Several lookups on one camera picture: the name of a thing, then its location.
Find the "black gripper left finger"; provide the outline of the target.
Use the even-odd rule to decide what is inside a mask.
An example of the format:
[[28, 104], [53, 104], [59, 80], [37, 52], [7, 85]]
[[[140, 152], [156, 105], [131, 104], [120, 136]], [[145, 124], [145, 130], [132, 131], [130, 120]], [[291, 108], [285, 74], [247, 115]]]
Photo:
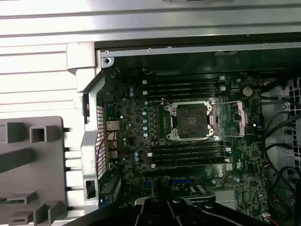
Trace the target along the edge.
[[158, 181], [153, 196], [138, 198], [135, 205], [114, 202], [68, 223], [69, 226], [143, 226], [162, 213], [163, 184]]

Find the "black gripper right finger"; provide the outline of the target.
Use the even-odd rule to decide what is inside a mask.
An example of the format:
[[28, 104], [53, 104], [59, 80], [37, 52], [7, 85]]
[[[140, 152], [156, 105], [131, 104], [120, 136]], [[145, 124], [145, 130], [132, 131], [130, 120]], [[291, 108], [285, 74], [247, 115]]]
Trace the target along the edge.
[[234, 199], [216, 201], [216, 193], [204, 184], [169, 180], [165, 182], [166, 203], [180, 226], [269, 226], [259, 219], [232, 208]]

